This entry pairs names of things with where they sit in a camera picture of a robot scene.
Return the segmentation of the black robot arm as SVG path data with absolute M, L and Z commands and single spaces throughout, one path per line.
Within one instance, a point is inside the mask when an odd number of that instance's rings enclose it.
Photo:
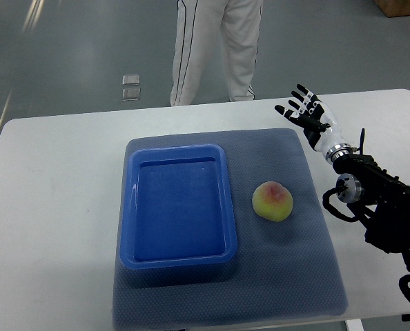
M 410 303 L 410 186 L 379 167 L 362 147 L 336 144 L 326 158 L 339 177 L 323 194 L 323 207 L 343 221 L 359 221 L 367 243 L 387 254 L 401 254 L 408 273 L 398 285 Z M 410 314 L 402 320 L 410 321 Z

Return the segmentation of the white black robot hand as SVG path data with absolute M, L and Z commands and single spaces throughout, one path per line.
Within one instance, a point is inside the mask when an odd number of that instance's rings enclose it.
M 352 153 L 352 147 L 342 136 L 342 128 L 328 105 L 304 86 L 298 84 L 291 93 L 289 107 L 276 105 L 275 110 L 292 124 L 303 129 L 309 145 L 332 164 Z

